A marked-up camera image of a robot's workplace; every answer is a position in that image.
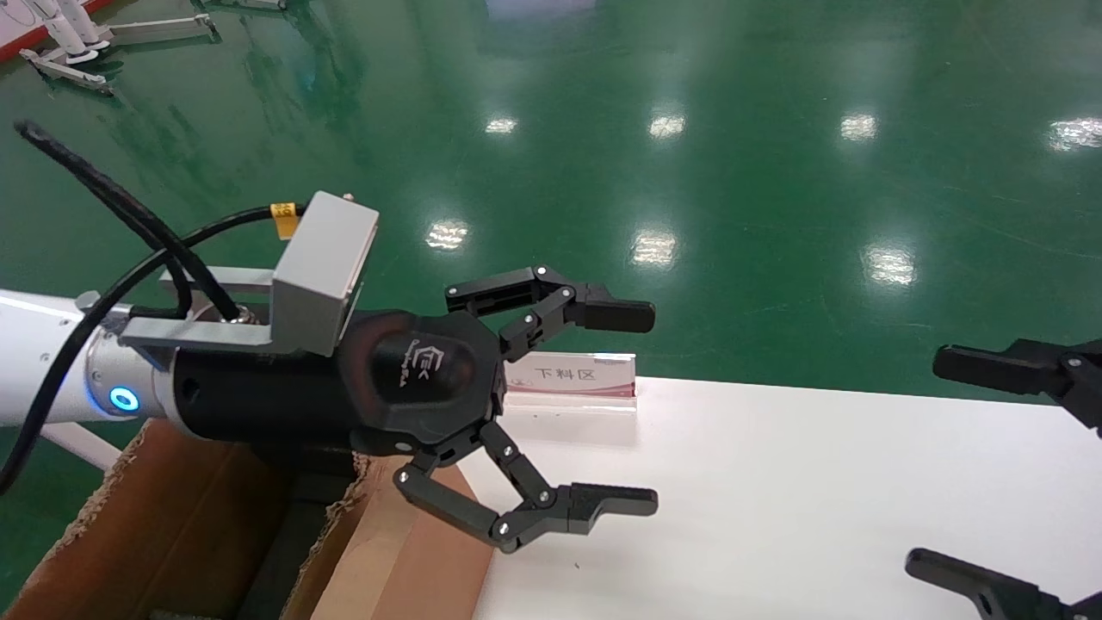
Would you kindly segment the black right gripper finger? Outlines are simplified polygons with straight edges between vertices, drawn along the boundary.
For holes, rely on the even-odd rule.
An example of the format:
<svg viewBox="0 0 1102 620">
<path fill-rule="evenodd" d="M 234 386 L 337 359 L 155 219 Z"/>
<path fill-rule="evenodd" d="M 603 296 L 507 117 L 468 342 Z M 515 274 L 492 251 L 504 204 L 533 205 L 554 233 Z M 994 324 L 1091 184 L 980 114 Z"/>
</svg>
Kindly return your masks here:
<svg viewBox="0 0 1102 620">
<path fill-rule="evenodd" d="M 915 580 L 957 592 L 975 605 L 981 619 L 1099 619 L 1101 592 L 1063 603 L 1031 581 L 958 561 L 933 550 L 910 550 L 905 572 Z"/>
<path fill-rule="evenodd" d="M 1006 350 L 941 346 L 934 376 L 1009 394 L 1051 398 L 1087 429 L 1101 431 L 1101 341 L 1016 340 Z"/>
</svg>

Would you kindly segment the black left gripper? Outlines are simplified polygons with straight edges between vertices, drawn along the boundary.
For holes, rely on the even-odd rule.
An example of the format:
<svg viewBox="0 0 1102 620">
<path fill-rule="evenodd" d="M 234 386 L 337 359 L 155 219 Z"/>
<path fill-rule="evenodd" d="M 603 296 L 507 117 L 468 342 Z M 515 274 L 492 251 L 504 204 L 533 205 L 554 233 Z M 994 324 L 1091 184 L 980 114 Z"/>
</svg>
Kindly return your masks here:
<svg viewBox="0 0 1102 620">
<path fill-rule="evenodd" d="M 653 516 L 653 489 L 551 487 L 491 421 L 504 393 L 501 357 L 514 363 L 569 326 L 650 331 L 653 303 L 617 298 L 545 264 L 449 285 L 445 294 L 451 313 L 437 317 L 359 311 L 329 357 L 179 350 L 179 424 L 210 440 L 418 452 L 393 477 L 406 501 L 506 554 L 547 534 L 586 536 L 606 514 Z M 517 309 L 526 313 L 498 338 L 474 317 Z M 479 447 L 521 499 L 503 514 L 433 479 L 444 459 Z"/>
</svg>

